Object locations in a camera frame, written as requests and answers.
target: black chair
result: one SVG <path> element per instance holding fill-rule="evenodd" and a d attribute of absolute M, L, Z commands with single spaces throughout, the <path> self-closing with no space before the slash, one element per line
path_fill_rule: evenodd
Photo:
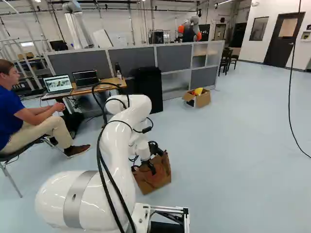
<path fill-rule="evenodd" d="M 220 65 L 219 65 L 218 76 L 220 76 L 221 67 L 224 67 L 223 73 L 225 73 L 227 75 L 228 66 L 230 64 L 232 52 L 233 52 L 233 50 L 228 50 L 228 49 L 225 49 L 223 51 L 222 60 L 221 60 Z"/>
<path fill-rule="evenodd" d="M 232 52 L 232 56 L 229 62 L 228 70 L 230 69 L 231 63 L 234 64 L 234 69 L 236 68 L 237 62 L 239 60 L 239 54 L 240 54 L 241 48 L 232 48 L 232 50 L 233 52 Z"/>
<path fill-rule="evenodd" d="M 8 170 L 6 169 L 6 166 L 10 163 L 13 163 L 15 162 L 17 159 L 19 159 L 19 156 L 25 152 L 27 149 L 29 149 L 30 147 L 32 147 L 34 144 L 38 144 L 38 143 L 41 143 L 41 142 L 46 142 L 49 146 L 53 147 L 53 148 L 57 148 L 59 149 L 58 147 L 54 146 L 47 138 L 48 135 L 43 135 L 41 137 L 39 137 L 38 139 L 36 139 L 35 141 L 29 143 L 28 145 L 22 147 L 21 149 L 11 153 L 11 154 L 0 154 L 0 167 L 1 167 L 1 170 L 3 171 L 4 175 L 9 178 L 11 184 L 13 185 L 13 187 L 15 188 L 15 190 L 17 191 L 18 195 L 20 198 L 22 198 L 22 194 L 20 193 L 18 187 L 16 186 L 13 178 L 11 177 L 10 173 L 8 172 Z"/>

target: brown shoe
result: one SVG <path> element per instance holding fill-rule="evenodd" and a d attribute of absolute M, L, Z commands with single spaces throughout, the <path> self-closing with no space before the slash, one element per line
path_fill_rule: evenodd
<path fill-rule="evenodd" d="M 66 148 L 64 150 L 64 154 L 68 157 L 68 159 L 71 159 L 72 157 L 82 154 L 88 149 L 90 149 L 91 145 L 82 145 L 82 146 L 70 146 L 69 148 Z"/>

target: open laptop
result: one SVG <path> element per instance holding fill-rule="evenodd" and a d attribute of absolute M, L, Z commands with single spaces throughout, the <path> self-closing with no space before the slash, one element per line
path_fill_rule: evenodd
<path fill-rule="evenodd" d="M 72 85 L 68 74 L 43 78 L 43 81 L 48 91 L 44 97 L 61 97 L 66 94 L 70 95 L 72 91 Z"/>
<path fill-rule="evenodd" d="M 76 82 L 77 90 L 90 90 L 92 86 L 99 82 L 96 70 L 87 70 L 72 73 L 73 79 Z"/>

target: person in background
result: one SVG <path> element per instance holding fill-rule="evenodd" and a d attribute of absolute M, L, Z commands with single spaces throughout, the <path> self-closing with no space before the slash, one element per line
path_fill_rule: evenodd
<path fill-rule="evenodd" d="M 14 64 L 0 59 L 0 154 L 17 151 L 45 134 L 55 137 L 68 158 L 90 148 L 90 145 L 73 146 L 64 120 L 60 116 L 52 116 L 55 112 L 65 110 L 63 103 L 25 108 L 12 91 L 12 86 L 18 84 L 18 80 L 19 74 Z"/>

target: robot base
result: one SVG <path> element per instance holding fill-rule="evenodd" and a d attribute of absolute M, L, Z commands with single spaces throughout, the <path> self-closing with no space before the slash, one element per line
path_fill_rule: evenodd
<path fill-rule="evenodd" d="M 177 224 L 153 222 L 151 218 L 154 214 L 166 217 Z M 150 206 L 136 203 L 132 219 L 136 225 L 137 233 L 190 232 L 190 214 L 189 209 L 185 207 Z M 132 233 L 131 227 L 128 227 L 127 233 Z"/>

